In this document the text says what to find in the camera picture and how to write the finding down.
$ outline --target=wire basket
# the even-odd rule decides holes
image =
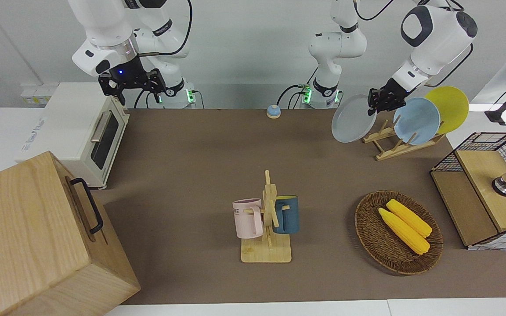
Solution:
[[[386,203],[392,198],[414,211],[432,228],[427,237],[430,249],[425,254],[413,252],[382,220],[378,208],[386,208]],[[380,190],[365,196],[355,212],[355,229],[368,254],[382,266],[399,274],[426,272],[437,264],[442,254],[442,234],[434,218],[413,198],[399,192]]]

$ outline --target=mug handle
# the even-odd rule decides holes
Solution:
[[[285,210],[290,210],[290,206],[284,204],[284,203],[276,203],[276,207],[278,207],[278,210],[282,214],[282,223],[279,223],[282,225],[282,231],[286,232],[286,220],[285,220]]]
[[[261,219],[261,209],[259,206],[251,206],[253,209],[253,216],[255,218],[255,234],[263,233],[263,220]]]

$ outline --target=oven window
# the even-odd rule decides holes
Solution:
[[[95,143],[93,146],[93,151],[91,152],[91,159],[95,162],[100,170],[103,170],[103,167],[105,166],[108,152],[111,149],[112,142],[114,141],[114,136],[118,130],[118,120],[116,120],[112,111],[109,112],[111,112],[111,118],[108,121],[107,127],[105,128],[103,138],[100,142]]]

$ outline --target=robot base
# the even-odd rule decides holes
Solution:
[[[196,108],[195,96],[191,93],[195,85],[185,80],[183,88],[173,97],[161,94],[161,103],[157,104],[153,98],[149,101],[149,108]]]
[[[335,92],[327,97],[323,98],[321,96],[317,96],[316,93],[312,93],[310,102],[305,102],[304,99],[302,99],[303,104],[309,105],[311,108],[315,108],[316,110],[322,110],[325,108],[336,108],[339,104],[339,100],[337,99],[337,94],[339,94],[339,90],[335,90]]]

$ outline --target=power outlet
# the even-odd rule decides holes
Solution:
[[[44,84],[42,86],[23,86],[21,98],[25,104],[33,108],[43,108],[48,104],[58,86]]]

